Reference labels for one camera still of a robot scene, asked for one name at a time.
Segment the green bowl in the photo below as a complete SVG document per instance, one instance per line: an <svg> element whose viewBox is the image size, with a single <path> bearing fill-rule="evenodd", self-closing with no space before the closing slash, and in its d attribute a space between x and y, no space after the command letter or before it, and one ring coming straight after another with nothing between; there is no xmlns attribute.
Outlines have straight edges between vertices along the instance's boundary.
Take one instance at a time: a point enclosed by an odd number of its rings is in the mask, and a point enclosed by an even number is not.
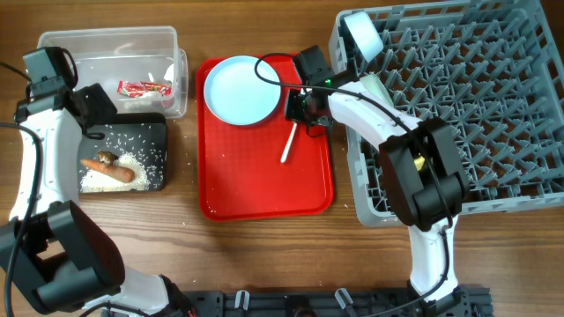
<svg viewBox="0 0 564 317"><path fill-rule="evenodd" d="M374 96L381 100L384 100L388 106L393 107L393 101L386 87L376 74L368 74L364 77L361 77L360 82L369 92L374 94Z"/></svg>

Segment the white rice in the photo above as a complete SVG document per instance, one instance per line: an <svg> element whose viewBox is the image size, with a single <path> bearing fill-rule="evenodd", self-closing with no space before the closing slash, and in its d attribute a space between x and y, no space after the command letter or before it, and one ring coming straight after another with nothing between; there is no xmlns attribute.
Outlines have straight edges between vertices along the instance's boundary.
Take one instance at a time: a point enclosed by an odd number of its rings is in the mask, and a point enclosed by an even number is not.
<svg viewBox="0 0 564 317"><path fill-rule="evenodd" d="M79 183L83 193L142 191L150 184L144 166L131 153L100 151L97 159L82 158L80 165L85 169Z"/></svg>

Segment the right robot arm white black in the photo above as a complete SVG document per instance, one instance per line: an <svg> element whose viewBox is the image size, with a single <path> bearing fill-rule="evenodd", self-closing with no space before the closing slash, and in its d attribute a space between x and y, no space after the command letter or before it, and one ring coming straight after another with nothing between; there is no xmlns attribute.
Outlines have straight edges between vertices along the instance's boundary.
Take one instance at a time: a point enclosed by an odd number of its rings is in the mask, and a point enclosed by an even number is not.
<svg viewBox="0 0 564 317"><path fill-rule="evenodd" d="M394 108L376 76L335 73L317 46L292 61L303 86L288 93L286 118L309 131L342 123L377 149L388 204L409 231L409 283L426 302L445 298L458 286L454 229L469 192L451 127Z"/></svg>

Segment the orange carrot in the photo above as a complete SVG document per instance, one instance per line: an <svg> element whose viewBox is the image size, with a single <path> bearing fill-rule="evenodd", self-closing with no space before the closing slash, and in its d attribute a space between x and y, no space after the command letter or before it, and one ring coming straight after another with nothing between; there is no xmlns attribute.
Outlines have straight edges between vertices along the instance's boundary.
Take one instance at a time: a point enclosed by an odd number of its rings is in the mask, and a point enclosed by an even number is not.
<svg viewBox="0 0 564 317"><path fill-rule="evenodd" d="M114 180L130 183L135 180L135 173L127 168L122 166L114 166L114 165L106 165L98 161L94 161L91 159L81 159L80 163L89 169L92 169L98 173L102 173Z"/></svg>

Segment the yellow cup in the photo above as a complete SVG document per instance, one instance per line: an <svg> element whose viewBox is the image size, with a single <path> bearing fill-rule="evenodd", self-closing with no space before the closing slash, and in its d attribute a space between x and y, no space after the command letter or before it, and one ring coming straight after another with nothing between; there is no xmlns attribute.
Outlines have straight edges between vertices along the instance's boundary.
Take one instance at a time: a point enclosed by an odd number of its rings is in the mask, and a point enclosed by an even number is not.
<svg viewBox="0 0 564 317"><path fill-rule="evenodd" d="M418 156L418 157L414 158L413 163L414 163L416 170L418 172L421 171L427 165L426 159L422 156Z"/></svg>

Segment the brown food scrap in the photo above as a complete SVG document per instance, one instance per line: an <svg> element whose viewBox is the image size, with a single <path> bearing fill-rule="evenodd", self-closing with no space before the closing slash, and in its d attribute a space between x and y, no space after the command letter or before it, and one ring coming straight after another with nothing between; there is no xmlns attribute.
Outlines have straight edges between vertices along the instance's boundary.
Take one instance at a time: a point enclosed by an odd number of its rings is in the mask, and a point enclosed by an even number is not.
<svg viewBox="0 0 564 317"><path fill-rule="evenodd" d="M116 156L111 151L99 151L98 152L98 159L99 162L106 164L106 165L113 165L119 157Z"/></svg>

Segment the white tissue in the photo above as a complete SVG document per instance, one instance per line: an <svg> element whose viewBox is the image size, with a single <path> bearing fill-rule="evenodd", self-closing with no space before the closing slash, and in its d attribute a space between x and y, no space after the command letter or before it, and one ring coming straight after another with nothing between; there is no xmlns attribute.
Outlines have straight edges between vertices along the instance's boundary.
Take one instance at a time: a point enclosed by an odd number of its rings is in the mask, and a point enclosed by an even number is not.
<svg viewBox="0 0 564 317"><path fill-rule="evenodd" d="M167 81L167 82L173 82L174 81L174 69L175 66L173 64L171 64L166 72L165 75L163 76L163 78Z"/></svg>

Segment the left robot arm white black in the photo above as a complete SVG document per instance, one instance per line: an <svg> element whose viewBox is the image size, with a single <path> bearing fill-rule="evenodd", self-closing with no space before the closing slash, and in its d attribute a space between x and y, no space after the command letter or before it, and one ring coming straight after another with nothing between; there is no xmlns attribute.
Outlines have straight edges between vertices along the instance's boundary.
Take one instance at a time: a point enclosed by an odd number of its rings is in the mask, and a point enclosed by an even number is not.
<svg viewBox="0 0 564 317"><path fill-rule="evenodd" d="M138 316L194 316L165 276L125 267L115 243L80 209L78 147L88 128L116 113L100 85L33 84L11 127L22 134L19 194L1 228L4 307L17 288L38 313L106 308Z"/></svg>

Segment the light blue bowl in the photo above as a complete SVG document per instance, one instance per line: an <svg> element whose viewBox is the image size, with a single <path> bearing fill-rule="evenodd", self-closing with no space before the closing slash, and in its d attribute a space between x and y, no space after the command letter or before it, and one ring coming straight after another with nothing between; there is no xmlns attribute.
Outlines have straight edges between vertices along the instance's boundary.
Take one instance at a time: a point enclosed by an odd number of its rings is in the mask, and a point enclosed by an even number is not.
<svg viewBox="0 0 564 317"><path fill-rule="evenodd" d="M383 51L383 41L371 18L364 11L344 18L345 25L362 57L371 62Z"/></svg>

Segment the red snack wrapper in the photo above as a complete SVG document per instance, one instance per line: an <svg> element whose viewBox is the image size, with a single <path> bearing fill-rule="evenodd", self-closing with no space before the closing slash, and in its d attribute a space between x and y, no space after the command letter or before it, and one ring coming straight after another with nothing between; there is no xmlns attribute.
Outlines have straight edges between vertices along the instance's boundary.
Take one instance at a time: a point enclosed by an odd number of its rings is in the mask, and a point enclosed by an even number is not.
<svg viewBox="0 0 564 317"><path fill-rule="evenodd" d="M171 94L172 87L171 85L145 81L121 81L117 92L131 98L164 97Z"/></svg>

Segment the light blue plate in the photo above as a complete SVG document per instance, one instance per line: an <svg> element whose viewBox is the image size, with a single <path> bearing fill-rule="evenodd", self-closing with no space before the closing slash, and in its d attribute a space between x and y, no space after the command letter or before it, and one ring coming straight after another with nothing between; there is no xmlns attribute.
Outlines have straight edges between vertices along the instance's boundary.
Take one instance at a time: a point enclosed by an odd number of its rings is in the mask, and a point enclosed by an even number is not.
<svg viewBox="0 0 564 317"><path fill-rule="evenodd" d="M281 98L281 87L256 73L258 59L238 55L219 62L204 81L204 101L221 121L248 126L268 118Z"/></svg>

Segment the white plastic spoon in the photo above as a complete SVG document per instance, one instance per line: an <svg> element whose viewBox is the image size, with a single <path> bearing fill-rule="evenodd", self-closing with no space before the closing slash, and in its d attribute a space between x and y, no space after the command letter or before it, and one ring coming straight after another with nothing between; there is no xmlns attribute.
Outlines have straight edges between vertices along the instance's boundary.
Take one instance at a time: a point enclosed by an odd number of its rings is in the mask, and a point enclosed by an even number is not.
<svg viewBox="0 0 564 317"><path fill-rule="evenodd" d="M290 131L290 134L289 134L289 136L288 136L288 138L287 138L287 140L286 140L286 144L285 144L284 150L283 150L282 155L281 155L281 158L280 158L280 163L281 163L281 164L285 164L285 162L287 161L288 154L289 154L289 151L290 151L290 149L291 149L291 147L292 147L293 139L294 139L294 136L295 136L297 127L298 127L298 122L294 122L294 123L293 123L293 126L292 126L292 129L291 129L291 131Z"/></svg>

